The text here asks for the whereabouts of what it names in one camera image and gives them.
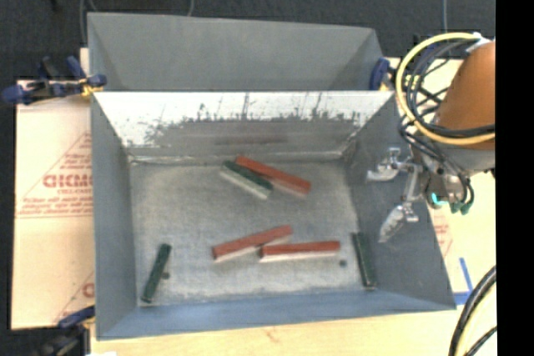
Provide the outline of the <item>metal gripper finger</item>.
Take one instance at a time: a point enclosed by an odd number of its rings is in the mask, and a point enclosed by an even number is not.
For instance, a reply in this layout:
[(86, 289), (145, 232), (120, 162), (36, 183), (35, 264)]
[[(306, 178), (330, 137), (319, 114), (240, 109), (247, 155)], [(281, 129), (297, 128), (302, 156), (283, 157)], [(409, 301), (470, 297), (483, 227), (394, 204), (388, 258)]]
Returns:
[(416, 214), (411, 204), (400, 204), (394, 207), (380, 226), (379, 243), (389, 241), (405, 223), (418, 223), (419, 215)]
[(366, 173), (367, 182), (388, 182), (393, 180), (400, 172), (409, 173), (413, 169), (411, 158), (401, 160), (399, 147), (388, 148), (386, 154), (376, 164), (375, 168)]

